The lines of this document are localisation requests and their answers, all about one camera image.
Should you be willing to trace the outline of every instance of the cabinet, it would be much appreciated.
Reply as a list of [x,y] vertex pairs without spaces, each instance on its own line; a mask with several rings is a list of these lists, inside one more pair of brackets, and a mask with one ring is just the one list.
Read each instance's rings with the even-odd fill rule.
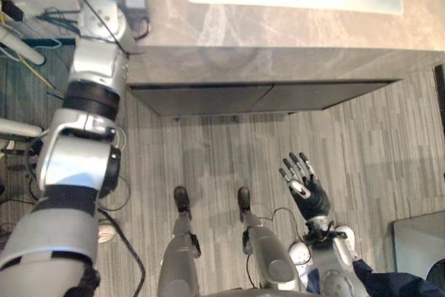
[[132,86],[133,94],[160,116],[321,110],[391,83],[306,81],[187,86]]

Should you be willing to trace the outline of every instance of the gray countertop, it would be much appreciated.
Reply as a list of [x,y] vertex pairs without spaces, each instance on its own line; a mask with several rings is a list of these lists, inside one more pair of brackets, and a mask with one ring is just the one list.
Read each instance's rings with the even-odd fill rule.
[[142,46],[445,50],[445,0],[402,0],[402,15],[148,1]]
[[445,0],[402,15],[148,1],[130,85],[398,79],[445,60]]
[[402,79],[445,63],[443,51],[347,48],[150,47],[132,56],[128,82],[250,83]]

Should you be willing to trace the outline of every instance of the dark blue sleeve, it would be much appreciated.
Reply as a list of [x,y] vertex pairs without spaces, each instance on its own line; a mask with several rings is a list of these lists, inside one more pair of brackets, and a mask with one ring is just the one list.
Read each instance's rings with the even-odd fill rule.
[[373,273],[363,260],[354,262],[357,277],[371,297],[445,297],[432,283],[407,273]]

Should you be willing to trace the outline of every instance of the marble countertop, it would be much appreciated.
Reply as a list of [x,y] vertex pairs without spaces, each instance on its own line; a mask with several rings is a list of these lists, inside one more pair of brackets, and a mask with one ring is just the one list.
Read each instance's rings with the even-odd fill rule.
[[445,0],[403,0],[402,15],[148,0],[152,32],[175,47],[329,47],[445,50]]

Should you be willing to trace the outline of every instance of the black glove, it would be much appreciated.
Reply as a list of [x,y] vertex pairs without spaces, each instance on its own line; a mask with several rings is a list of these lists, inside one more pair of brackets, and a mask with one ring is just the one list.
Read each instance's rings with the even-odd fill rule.
[[316,216],[327,216],[331,208],[331,203],[326,192],[321,188],[320,181],[311,175],[308,179],[303,177],[303,184],[311,192],[311,195],[304,199],[291,189],[292,197],[295,200],[302,216],[309,220]]

